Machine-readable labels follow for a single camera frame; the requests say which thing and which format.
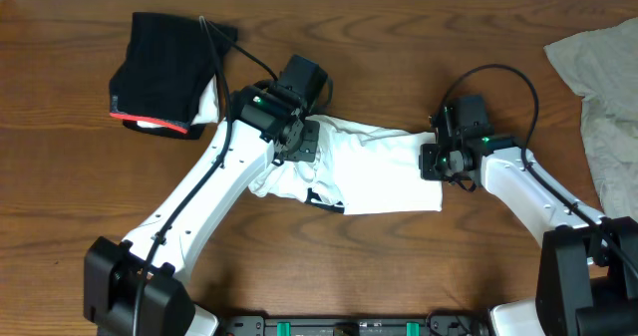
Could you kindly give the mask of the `white t-shirt black logo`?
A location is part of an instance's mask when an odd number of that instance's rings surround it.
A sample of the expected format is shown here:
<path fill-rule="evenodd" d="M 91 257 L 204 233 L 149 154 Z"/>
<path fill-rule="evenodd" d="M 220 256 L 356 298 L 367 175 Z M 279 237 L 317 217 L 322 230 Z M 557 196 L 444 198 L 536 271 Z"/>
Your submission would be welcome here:
<path fill-rule="evenodd" d="M 345 215 L 442 209 L 442 184 L 422 179 L 419 167 L 420 147 L 435 140 L 433 133 L 325 115 L 310 119 L 319 124 L 315 161 L 269 167 L 249 185 L 253 194 L 294 198 Z"/>

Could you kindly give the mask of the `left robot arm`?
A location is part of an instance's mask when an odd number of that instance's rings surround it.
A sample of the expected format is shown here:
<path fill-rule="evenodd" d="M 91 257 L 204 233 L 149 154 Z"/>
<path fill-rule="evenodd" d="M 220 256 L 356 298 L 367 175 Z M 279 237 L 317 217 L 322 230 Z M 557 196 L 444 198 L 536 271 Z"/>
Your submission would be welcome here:
<path fill-rule="evenodd" d="M 310 161 L 318 130 L 305 119 L 320 93 L 247 86 L 170 196 L 123 240 L 99 237 L 84 260 L 84 316 L 101 335 L 212 335 L 219 321 L 185 287 L 207 241 L 263 171 Z"/>

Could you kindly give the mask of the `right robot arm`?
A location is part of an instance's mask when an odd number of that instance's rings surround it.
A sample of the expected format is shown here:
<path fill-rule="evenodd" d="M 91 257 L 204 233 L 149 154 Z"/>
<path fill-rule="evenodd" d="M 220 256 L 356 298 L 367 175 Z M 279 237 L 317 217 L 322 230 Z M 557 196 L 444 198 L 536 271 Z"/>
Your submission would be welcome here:
<path fill-rule="evenodd" d="M 439 136 L 420 147 L 426 180 L 481 187 L 541 247 L 534 297 L 495 306 L 493 335 L 634 335 L 637 223 L 582 203 L 511 136 Z"/>

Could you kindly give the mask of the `white folded garment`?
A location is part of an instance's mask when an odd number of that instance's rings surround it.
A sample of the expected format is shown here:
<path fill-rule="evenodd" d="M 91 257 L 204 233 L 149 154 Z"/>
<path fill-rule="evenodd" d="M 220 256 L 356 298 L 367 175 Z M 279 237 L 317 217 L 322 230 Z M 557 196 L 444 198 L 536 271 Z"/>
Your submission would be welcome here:
<path fill-rule="evenodd" d="M 219 121 L 219 102 L 217 96 L 217 78 L 212 77 L 204 88 L 198 103 L 198 111 L 189 124 L 179 124 L 178 122 L 153 122 L 137 120 L 135 125 L 143 129 L 165 128 L 181 133 L 186 133 L 192 126 L 207 125 Z"/>

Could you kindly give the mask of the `black folded garment red trim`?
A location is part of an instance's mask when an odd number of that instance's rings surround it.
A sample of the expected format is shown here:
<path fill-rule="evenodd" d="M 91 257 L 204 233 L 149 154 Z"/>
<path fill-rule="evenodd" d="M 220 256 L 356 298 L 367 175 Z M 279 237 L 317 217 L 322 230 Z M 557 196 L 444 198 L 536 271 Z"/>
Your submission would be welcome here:
<path fill-rule="evenodd" d="M 136 132 L 179 140 L 197 140 L 206 125 L 181 133 L 143 129 L 135 121 L 189 124 L 200 96 L 223 58 L 237 40 L 238 30 L 215 24 L 205 31 L 190 18 L 156 12 L 132 14 L 132 30 L 124 62 L 109 81 L 110 116 Z"/>

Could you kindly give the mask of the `beige khaki shorts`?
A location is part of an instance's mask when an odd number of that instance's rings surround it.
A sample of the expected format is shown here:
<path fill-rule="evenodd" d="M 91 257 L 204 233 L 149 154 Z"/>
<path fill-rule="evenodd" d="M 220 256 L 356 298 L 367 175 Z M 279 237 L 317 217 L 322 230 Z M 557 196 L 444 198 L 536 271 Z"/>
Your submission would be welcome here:
<path fill-rule="evenodd" d="M 609 217 L 637 217 L 637 20 L 544 47 L 582 98 L 580 132 L 594 187 Z"/>

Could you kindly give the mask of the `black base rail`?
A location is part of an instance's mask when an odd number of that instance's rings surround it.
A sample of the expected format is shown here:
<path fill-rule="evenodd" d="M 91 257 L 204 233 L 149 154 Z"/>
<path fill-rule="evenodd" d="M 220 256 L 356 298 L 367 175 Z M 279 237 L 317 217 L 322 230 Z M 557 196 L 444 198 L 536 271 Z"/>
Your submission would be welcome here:
<path fill-rule="evenodd" d="M 489 336 L 485 321 L 467 314 L 424 318 L 268 318 L 237 316 L 220 322 L 214 336 Z"/>

